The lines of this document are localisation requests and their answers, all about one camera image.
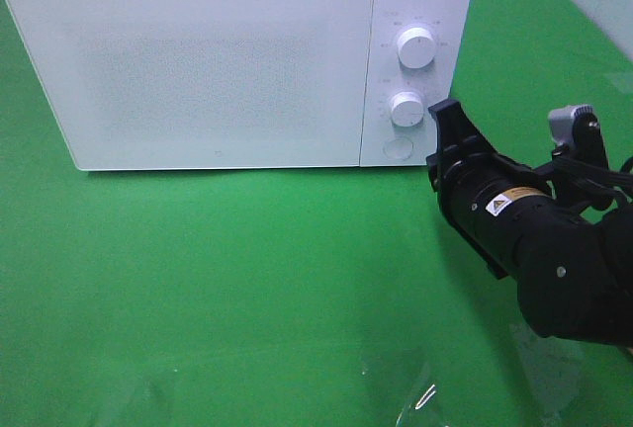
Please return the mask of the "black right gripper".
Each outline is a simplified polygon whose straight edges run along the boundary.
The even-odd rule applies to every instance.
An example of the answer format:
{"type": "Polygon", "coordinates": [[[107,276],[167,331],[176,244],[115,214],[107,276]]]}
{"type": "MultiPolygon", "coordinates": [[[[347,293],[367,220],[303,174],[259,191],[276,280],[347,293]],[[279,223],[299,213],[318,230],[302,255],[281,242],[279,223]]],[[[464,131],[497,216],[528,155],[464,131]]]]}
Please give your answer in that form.
{"type": "Polygon", "coordinates": [[[548,185],[527,166],[496,152],[458,100],[442,100],[429,113],[436,123],[437,149],[427,164],[441,213],[494,277],[514,277],[519,214],[550,204],[548,185]]]}

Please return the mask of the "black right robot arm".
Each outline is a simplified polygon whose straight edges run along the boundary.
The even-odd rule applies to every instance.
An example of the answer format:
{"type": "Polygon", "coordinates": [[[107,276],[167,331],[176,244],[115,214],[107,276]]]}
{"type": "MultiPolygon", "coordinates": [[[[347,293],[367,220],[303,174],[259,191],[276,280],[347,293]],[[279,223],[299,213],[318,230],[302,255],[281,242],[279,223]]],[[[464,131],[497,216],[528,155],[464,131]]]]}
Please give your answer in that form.
{"type": "Polygon", "coordinates": [[[453,99],[434,105],[429,180],[441,213],[542,337],[632,344],[632,166],[609,166],[590,105],[549,113],[538,167],[499,153],[453,99]]]}

